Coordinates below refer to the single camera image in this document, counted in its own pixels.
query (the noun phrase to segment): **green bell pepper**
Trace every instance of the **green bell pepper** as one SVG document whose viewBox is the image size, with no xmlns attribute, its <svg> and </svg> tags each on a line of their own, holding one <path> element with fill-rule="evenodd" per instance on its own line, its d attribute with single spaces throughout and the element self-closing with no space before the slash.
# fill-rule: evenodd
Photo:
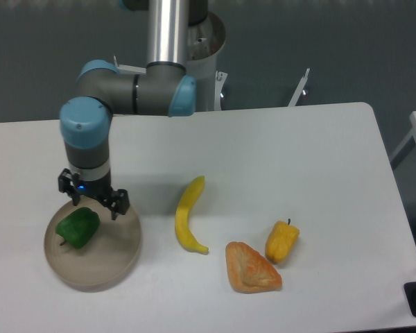
<svg viewBox="0 0 416 333">
<path fill-rule="evenodd" d="M 94 236 L 99 225 L 98 214 L 88 207 L 81 207 L 61 220 L 55 227 L 55 233 L 74 248 L 82 248 Z"/>
</svg>

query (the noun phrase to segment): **silver cylinder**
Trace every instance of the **silver cylinder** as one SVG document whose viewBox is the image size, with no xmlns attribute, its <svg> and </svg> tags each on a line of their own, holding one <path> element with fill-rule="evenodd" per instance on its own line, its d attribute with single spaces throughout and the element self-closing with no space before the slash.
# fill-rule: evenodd
<svg viewBox="0 0 416 333">
<path fill-rule="evenodd" d="M 189 0 L 150 0 L 147 63 L 187 63 Z"/>
<path fill-rule="evenodd" d="M 214 110 L 217 56 L 225 38 L 225 26 L 212 12 L 203 22 L 189 27 L 187 74 L 197 81 L 198 112 Z"/>
</svg>

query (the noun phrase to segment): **blue joint cap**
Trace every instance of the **blue joint cap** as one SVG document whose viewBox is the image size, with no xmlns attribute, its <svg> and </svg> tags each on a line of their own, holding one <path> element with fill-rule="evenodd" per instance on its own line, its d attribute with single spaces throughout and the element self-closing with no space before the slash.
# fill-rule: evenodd
<svg viewBox="0 0 416 333">
<path fill-rule="evenodd" d="M 78 76 L 77 80 L 81 78 L 82 75 L 85 74 L 87 71 L 91 71 L 93 69 L 109 69 L 114 73 L 120 74 L 120 71 L 116 67 L 116 65 L 110 62 L 106 62 L 104 60 L 92 60 L 88 62 L 85 66 L 83 66 L 82 71 L 80 72 L 80 75 Z"/>
<path fill-rule="evenodd" d="M 63 140 L 78 149 L 101 144 L 110 132 L 110 113 L 92 97 L 76 97 L 60 110 L 60 132 Z"/>
<path fill-rule="evenodd" d="M 119 3 L 119 7 L 122 9 L 129 9 L 128 7 L 126 7 L 125 3 L 123 2 L 123 0 L 118 0 L 117 1 Z"/>
<path fill-rule="evenodd" d="M 169 117 L 191 116 L 196 110 L 196 80 L 185 75 L 180 81 L 168 109 Z"/>
</svg>

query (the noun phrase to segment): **toast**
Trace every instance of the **toast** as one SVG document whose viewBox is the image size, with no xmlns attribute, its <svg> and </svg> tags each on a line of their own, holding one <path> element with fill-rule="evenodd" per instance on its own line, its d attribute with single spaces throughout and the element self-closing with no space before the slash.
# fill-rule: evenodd
<svg viewBox="0 0 416 333">
<path fill-rule="evenodd" d="M 259 252 L 245 243 L 232 241 L 225 248 L 228 280 L 239 293 L 281 289 L 282 277 Z"/>
</svg>

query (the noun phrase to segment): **toy vegetable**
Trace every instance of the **toy vegetable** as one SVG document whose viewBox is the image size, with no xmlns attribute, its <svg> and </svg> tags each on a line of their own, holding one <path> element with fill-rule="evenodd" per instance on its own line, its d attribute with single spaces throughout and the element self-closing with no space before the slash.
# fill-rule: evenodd
<svg viewBox="0 0 416 333">
<path fill-rule="evenodd" d="M 70 213 L 57 224 L 55 233 L 64 238 L 64 242 L 74 248 L 82 248 L 94 236 L 100 225 L 98 214 L 88 207 L 81 207 Z"/>
<path fill-rule="evenodd" d="M 299 229 L 290 225 L 290 222 L 290 219 L 288 223 L 276 222 L 266 241 L 265 255 L 275 264 L 285 259 L 299 236 Z"/>
</svg>

